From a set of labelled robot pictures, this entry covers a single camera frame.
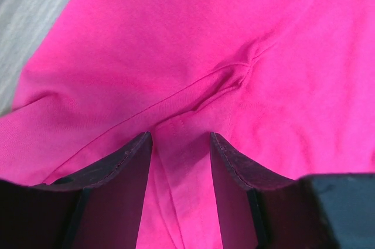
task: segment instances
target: stitching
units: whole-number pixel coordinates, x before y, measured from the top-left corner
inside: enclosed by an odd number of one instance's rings
[[[93,143],[94,141],[96,141],[96,140],[99,139],[101,136],[105,135],[106,133],[108,133],[109,131],[111,131],[112,129],[114,129],[115,127],[121,125],[122,123],[125,123],[125,122],[129,121],[130,119],[136,117],[137,115],[142,114],[143,112],[146,112],[146,111],[149,110],[150,108],[152,108],[152,107],[154,107],[154,106],[156,106],[156,105],[158,105],[158,104],[161,104],[162,102],[166,101],[167,99],[172,98],[172,97],[178,95],[179,93],[185,91],[187,88],[189,88],[189,87],[195,85],[196,83],[200,82],[201,80],[205,79],[206,77],[209,77],[209,76],[211,76],[212,74],[215,74],[215,73],[217,73],[218,71],[223,70],[223,69],[225,69],[225,68],[227,68],[227,67],[231,67],[231,66],[245,66],[245,67],[249,67],[248,64],[243,64],[243,63],[234,63],[234,64],[228,64],[228,65],[226,65],[226,66],[223,66],[223,67],[221,67],[221,68],[219,68],[219,69],[217,69],[217,70],[215,70],[215,71],[213,71],[213,72],[211,72],[211,73],[209,73],[209,74],[207,74],[207,75],[201,77],[200,79],[194,81],[193,83],[191,83],[190,85],[186,86],[185,88],[183,88],[183,89],[181,89],[181,90],[179,90],[179,91],[173,93],[173,94],[170,95],[169,97],[166,97],[166,98],[164,98],[163,100],[158,101],[157,103],[150,105],[148,108],[145,108],[144,110],[142,110],[142,111],[140,111],[140,112],[134,114],[133,116],[131,116],[131,117],[129,117],[129,118],[127,118],[127,119],[125,119],[125,120],[123,120],[123,121],[121,121],[121,122],[115,124],[115,125],[112,126],[111,128],[109,128],[109,129],[107,129],[106,131],[104,131],[103,133],[101,133],[99,136],[97,136],[97,137],[95,137],[94,139],[92,139],[89,143],[85,144],[82,148],[80,148],[80,149],[79,149],[76,153],[74,153],[71,157],[69,157],[68,159],[66,159],[63,163],[61,163],[58,167],[56,167],[52,172],[50,172],[49,175],[48,175],[43,181],[47,180],[47,179],[48,179],[52,174],[54,174],[54,173],[55,173],[60,167],[62,167],[62,166],[63,166],[64,164],[66,164],[69,160],[71,160],[72,158],[74,158],[74,157],[75,157],[77,154],[79,154],[84,148],[86,148],[87,146],[89,146],[91,143]]]
[[[124,158],[121,160],[121,162],[118,163],[118,164],[116,165],[116,167],[112,170],[112,172],[109,173],[109,174],[108,174],[106,177],[104,177],[102,180],[100,180],[98,183],[101,183],[102,181],[106,180],[108,177],[112,176],[112,175],[117,171],[117,169],[118,169],[118,168],[119,168],[119,167],[125,162],[125,160],[127,160],[128,157],[133,153],[133,150],[134,150],[136,147],[138,147],[139,142],[137,142],[136,146],[134,146],[134,147],[130,150],[130,152],[127,152],[128,155],[127,155],[126,157],[124,157]]]
[[[160,206],[160,203],[159,203],[160,199],[159,199],[158,188],[156,187],[155,172],[153,172],[153,176],[154,176],[154,188],[155,188],[155,193],[156,193],[156,196],[157,196],[157,198],[158,198],[157,205],[158,205],[158,209],[159,209],[159,212],[160,212],[160,216],[161,216],[161,218],[162,218],[162,220],[163,220],[163,224],[164,224],[165,228],[167,229],[167,232],[168,232],[169,238],[172,240],[172,243],[173,243],[173,245],[175,246],[175,248],[178,249],[178,247],[177,247],[175,241],[174,241],[173,238],[172,238],[171,233],[170,233],[169,230],[168,230],[168,227],[167,227],[167,224],[166,224],[166,221],[165,221],[165,219],[164,219],[164,216],[163,216],[163,213],[162,213],[162,209],[161,209],[161,206]]]
[[[172,131],[173,131],[173,138],[176,138],[176,131],[175,131],[175,128],[174,128],[174,126],[173,126],[172,123],[171,123],[171,128],[172,128]],[[160,153],[158,153],[158,156],[159,156],[159,160],[160,160],[161,166],[162,166],[162,168],[163,168],[163,172],[164,172],[165,177],[166,177],[166,182],[167,182],[167,184],[168,184],[169,195],[170,195],[170,197],[171,197],[171,201],[172,201],[172,205],[173,205],[173,212],[174,212],[175,217],[176,217],[176,221],[177,221],[178,230],[179,230],[179,233],[180,233],[181,242],[182,242],[183,248],[186,249],[185,242],[184,242],[184,240],[183,240],[183,236],[182,236],[182,232],[181,232],[180,221],[179,221],[179,219],[178,219],[178,215],[177,215],[177,210],[176,210],[175,200],[173,199],[173,194],[172,194],[171,184],[169,183],[168,175],[167,175],[167,173],[166,173],[166,171],[165,171],[165,167],[164,167],[164,164],[163,164],[163,160],[162,160],[161,157],[160,157]]]
[[[180,122],[181,122],[182,131],[183,131],[184,134],[185,134],[185,138],[187,138],[187,137],[186,137],[186,127],[185,127],[185,125],[184,125],[184,123],[183,123],[181,117],[179,117],[179,120],[180,120]],[[192,155],[193,155],[193,150],[192,150],[192,146],[191,146],[191,144],[189,144],[189,151],[190,151],[190,155],[192,156]],[[185,159],[185,157],[183,157],[183,165],[184,165],[184,167],[185,167],[185,173],[188,174],[188,165],[186,164],[186,159]],[[188,193],[191,193],[191,188],[190,188],[190,186],[188,186],[187,188],[188,188]],[[189,209],[191,209],[191,208],[192,208],[192,199],[191,199],[191,196],[188,196],[188,199],[189,199]],[[204,227],[203,227],[203,220],[202,220],[202,216],[201,216],[201,215],[199,215],[199,221],[200,221],[201,229],[204,229]],[[208,247],[207,247],[207,240],[206,240],[205,238],[204,238],[204,243],[205,243],[205,245],[206,245],[205,248],[208,248]]]
[[[241,182],[243,182],[244,185],[246,185],[247,187],[250,187],[250,188],[253,189],[252,186],[249,186],[246,182],[244,182],[244,181],[242,180],[242,178],[238,175],[238,173],[236,172],[236,170],[233,168],[233,165],[230,163],[230,161],[228,160],[227,156],[225,156],[225,150],[224,150],[224,148],[222,147],[222,145],[220,144],[219,140],[217,139],[216,134],[215,134],[215,140],[216,140],[216,144],[217,144],[217,145],[219,146],[219,148],[220,148],[220,152],[221,152],[222,154],[224,154],[224,158],[225,158],[225,160],[228,162],[229,166],[231,167],[231,169],[233,170],[233,172],[234,172],[234,174],[237,176],[237,178],[238,178]]]

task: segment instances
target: black plastic piece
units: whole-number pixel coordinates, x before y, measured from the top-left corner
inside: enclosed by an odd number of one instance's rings
[[[210,154],[224,249],[375,248],[374,174],[294,181],[215,133]]]
[[[0,248],[135,248],[151,151],[146,132],[51,185],[0,180]]]

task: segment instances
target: pink shirt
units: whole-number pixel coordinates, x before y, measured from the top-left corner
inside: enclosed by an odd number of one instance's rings
[[[220,248],[210,131],[290,178],[375,170],[375,0],[71,0],[0,126],[24,185],[151,131],[138,248]]]

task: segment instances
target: gray surface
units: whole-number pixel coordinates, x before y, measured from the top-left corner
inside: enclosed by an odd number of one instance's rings
[[[23,65],[69,0],[0,0],[0,115],[9,111]]]

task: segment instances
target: pink fabric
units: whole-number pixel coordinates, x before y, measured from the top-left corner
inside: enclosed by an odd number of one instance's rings
[[[138,248],[220,248],[209,132],[291,178],[375,169],[375,0],[71,0],[0,119],[51,183],[150,130]]]

